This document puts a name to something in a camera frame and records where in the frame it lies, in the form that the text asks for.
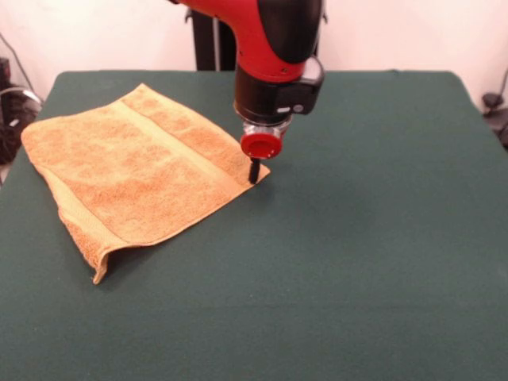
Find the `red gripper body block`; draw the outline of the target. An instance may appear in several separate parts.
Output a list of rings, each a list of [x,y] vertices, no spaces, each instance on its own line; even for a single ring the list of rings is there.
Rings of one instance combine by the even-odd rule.
[[[270,133],[245,134],[240,144],[245,155],[257,160],[275,158],[283,148],[283,140]]]

